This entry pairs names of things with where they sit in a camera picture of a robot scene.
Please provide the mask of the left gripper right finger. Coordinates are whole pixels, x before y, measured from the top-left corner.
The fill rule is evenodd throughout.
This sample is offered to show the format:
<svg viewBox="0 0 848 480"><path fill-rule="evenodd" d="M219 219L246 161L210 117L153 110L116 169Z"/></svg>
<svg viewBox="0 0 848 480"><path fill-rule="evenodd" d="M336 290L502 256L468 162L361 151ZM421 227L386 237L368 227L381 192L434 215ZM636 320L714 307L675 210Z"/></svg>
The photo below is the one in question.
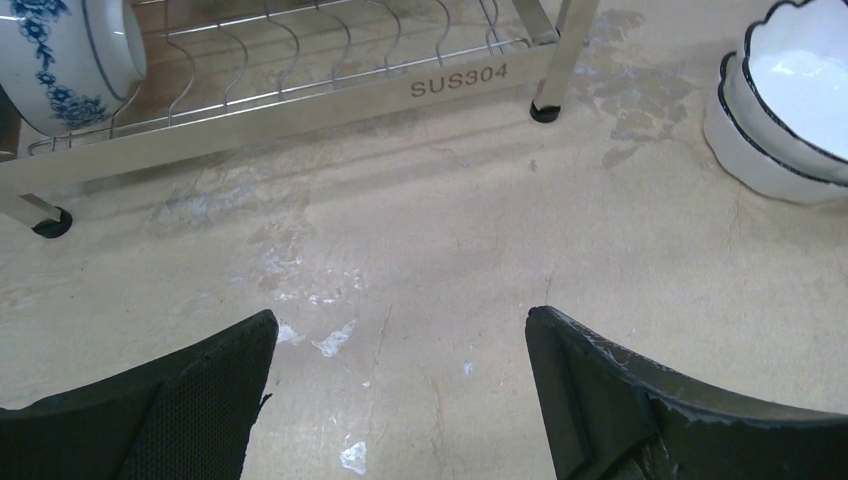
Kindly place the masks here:
<svg viewBox="0 0 848 480"><path fill-rule="evenodd" d="M550 306L525 339L559 479L843 479L847 418L749 397Z"/></svg>

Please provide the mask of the white fluted bowl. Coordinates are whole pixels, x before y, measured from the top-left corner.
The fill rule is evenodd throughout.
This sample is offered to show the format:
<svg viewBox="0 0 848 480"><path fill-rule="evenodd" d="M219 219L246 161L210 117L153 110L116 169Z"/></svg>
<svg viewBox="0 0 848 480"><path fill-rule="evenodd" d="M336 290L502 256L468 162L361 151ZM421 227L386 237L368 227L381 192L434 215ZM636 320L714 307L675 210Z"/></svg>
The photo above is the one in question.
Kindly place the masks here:
<svg viewBox="0 0 848 480"><path fill-rule="evenodd" d="M802 205L845 199L846 184L811 176L783 163L741 128L724 93L728 69L735 64L734 51L723 56L715 93L705 107L704 138L721 167L771 199Z"/></svg>
<svg viewBox="0 0 848 480"><path fill-rule="evenodd" d="M750 24L731 101L743 130L774 157L846 182L846 2L779 1Z"/></svg>

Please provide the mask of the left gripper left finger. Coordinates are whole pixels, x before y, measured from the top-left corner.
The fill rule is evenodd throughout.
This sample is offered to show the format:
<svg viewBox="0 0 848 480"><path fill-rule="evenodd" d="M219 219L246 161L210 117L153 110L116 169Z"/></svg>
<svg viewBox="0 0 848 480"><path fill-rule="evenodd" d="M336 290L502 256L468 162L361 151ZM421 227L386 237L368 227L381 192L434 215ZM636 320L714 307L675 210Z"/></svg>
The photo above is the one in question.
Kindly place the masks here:
<svg viewBox="0 0 848 480"><path fill-rule="evenodd" d="M278 328L263 310L122 373L2 409L2 478L240 478Z"/></svg>

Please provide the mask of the white blue floral bowl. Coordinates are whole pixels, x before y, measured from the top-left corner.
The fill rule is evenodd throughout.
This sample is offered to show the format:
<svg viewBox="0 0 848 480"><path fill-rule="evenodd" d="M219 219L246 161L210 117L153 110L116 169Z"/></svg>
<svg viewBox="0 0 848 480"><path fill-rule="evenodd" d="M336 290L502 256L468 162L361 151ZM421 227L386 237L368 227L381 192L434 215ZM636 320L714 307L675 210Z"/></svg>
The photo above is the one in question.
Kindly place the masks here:
<svg viewBox="0 0 848 480"><path fill-rule="evenodd" d="M45 136L109 122L146 74L141 29L127 1L1 4L1 85Z"/></svg>

